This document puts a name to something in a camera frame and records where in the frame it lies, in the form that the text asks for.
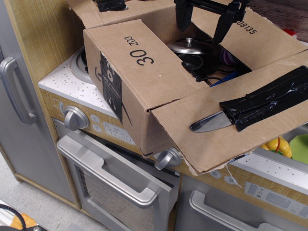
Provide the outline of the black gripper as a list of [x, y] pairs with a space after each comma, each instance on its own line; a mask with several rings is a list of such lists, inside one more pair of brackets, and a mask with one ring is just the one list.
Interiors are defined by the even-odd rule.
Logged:
[[233, 23], [242, 20], [247, 0], [233, 0], [224, 5], [213, 0], [175, 0], [177, 28], [184, 32], [191, 23], [193, 7], [220, 14], [212, 42], [221, 43]]

